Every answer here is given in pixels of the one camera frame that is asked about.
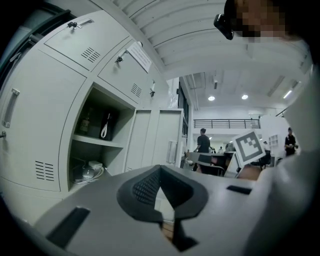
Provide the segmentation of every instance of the white wall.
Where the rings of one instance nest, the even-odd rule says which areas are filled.
[[[278,135],[278,148],[271,149],[271,153],[275,157],[284,157],[285,155],[285,140],[290,127],[287,120],[283,117],[275,117],[265,115],[260,119],[262,141],[269,142],[269,137]]]

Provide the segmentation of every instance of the black metal railing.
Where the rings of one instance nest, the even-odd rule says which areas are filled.
[[[195,119],[194,128],[261,129],[259,119]]]

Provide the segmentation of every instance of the ceiling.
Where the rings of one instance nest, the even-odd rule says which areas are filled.
[[[80,2],[105,10],[139,39],[167,80],[186,76],[189,88],[200,87],[192,92],[196,108],[229,103],[283,107],[285,93],[297,82],[302,83],[294,90],[303,87],[308,79],[312,60],[303,41],[227,40],[213,24],[226,0],[82,0],[68,8],[79,9]],[[249,95],[246,102],[242,94]],[[208,102],[208,95],[216,100]]]
[[[304,82],[278,72],[260,70],[217,69],[184,76],[183,83],[197,108],[216,106],[248,106],[285,109],[292,95],[284,99],[289,90],[298,93]]]

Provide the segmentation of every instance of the white cabinet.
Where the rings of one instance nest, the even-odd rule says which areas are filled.
[[[125,51],[126,49],[120,50],[106,64],[98,76],[137,104],[140,104],[141,98],[146,91],[148,74],[139,63],[129,53],[125,53]],[[116,61],[117,56],[122,57],[121,62]]]
[[[104,10],[86,15],[77,24],[75,30],[65,26],[45,44],[89,71],[129,36]]]
[[[7,85],[10,93],[0,116],[6,132],[6,138],[0,139],[1,176],[23,186],[60,191],[61,136],[86,78],[37,49],[21,65]]]
[[[137,110],[126,172],[152,165],[180,166],[183,109]]]

